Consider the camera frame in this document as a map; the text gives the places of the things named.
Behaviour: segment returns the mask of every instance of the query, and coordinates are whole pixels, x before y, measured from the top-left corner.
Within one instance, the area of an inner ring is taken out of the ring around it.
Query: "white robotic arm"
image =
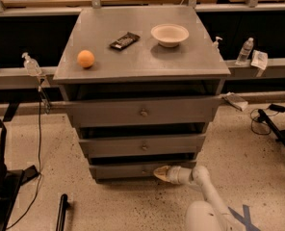
[[[185,184],[202,192],[205,201],[196,201],[187,210],[186,231],[243,230],[213,186],[206,167],[197,166],[189,169],[179,166],[164,166],[155,169],[154,175],[163,181],[172,184]]]

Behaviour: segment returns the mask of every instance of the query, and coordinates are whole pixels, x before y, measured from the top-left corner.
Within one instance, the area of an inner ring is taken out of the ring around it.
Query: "drawer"
[[[95,158],[181,152],[198,153],[204,140],[204,135],[197,134],[140,136],[80,140],[80,145],[87,158]]]
[[[73,127],[209,122],[220,98],[154,98],[67,102]]]
[[[105,179],[135,178],[135,177],[152,177],[153,171],[162,166],[182,166],[193,168],[195,161],[182,162],[160,162],[160,163],[144,163],[140,165],[116,165],[116,166],[90,166],[92,178],[99,181]]]

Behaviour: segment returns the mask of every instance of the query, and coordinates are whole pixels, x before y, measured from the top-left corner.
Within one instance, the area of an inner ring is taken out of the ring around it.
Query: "dispenser pump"
[[[213,42],[213,46],[217,47],[218,50],[219,50],[219,40],[222,40],[222,38],[216,37],[216,40]]]
[[[24,67],[26,68],[30,76],[39,76],[42,73],[42,70],[39,67],[37,60],[31,58],[27,52],[24,52],[21,56],[25,59]]]

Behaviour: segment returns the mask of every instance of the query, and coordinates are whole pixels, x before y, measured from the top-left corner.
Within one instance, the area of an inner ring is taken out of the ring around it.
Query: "speckled floor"
[[[197,163],[209,169],[229,207],[243,216],[243,206],[248,206],[251,222],[259,230],[285,231],[285,149],[273,134],[262,136],[251,131],[250,113],[267,107],[249,105],[240,112],[228,105],[220,106]],[[37,112],[37,107],[19,109],[13,121],[6,123],[8,169],[39,166]],[[272,119],[285,128],[285,114]],[[268,131],[262,125],[254,129]],[[63,193],[70,203],[65,231],[184,230],[187,207],[202,200],[199,192],[156,179],[96,184],[63,111],[42,115],[41,131],[39,195],[28,214],[9,230],[56,230]],[[33,180],[20,188],[9,225],[26,211],[37,182]]]

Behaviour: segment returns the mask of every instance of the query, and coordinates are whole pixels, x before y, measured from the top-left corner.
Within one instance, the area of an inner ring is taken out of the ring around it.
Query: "bowl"
[[[175,47],[189,37],[189,31],[179,25],[162,24],[151,29],[151,35],[164,47]]]

